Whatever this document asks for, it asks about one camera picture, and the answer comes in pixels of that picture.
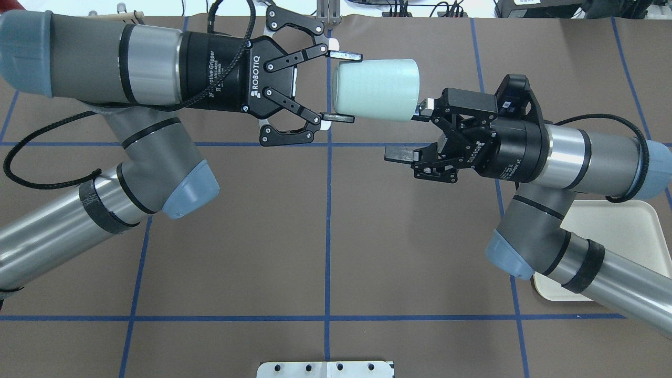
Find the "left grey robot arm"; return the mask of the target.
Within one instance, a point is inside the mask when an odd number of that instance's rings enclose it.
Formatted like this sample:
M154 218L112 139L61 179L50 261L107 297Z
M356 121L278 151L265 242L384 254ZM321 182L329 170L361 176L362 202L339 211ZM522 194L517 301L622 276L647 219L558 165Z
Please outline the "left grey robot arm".
M331 122L353 122L297 101L297 71L315 58L359 63L362 55L341 50L319 20L265 5L257 37L254 5L240 37L215 31L216 4L202 32L48 10L2 15L2 78L25 94L82 104L15 143L3 161L15 184L65 193L2 227L2 299L155 213L182 218L215 199L220 186L178 110L253 117L262 146L312 143ZM19 152L37 138L93 117L124 161L56 183L15 172Z

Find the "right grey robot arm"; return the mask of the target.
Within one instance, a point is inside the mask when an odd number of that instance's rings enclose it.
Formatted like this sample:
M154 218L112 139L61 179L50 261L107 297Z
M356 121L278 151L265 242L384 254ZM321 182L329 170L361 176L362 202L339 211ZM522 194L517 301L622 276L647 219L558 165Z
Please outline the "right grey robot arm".
M594 301L670 338L670 258L645 201L670 182L670 151L631 122L588 114L552 123L530 86L494 95L445 89L411 112L442 135L387 148L420 180L455 183L462 169L517 189L486 256L543 298Z

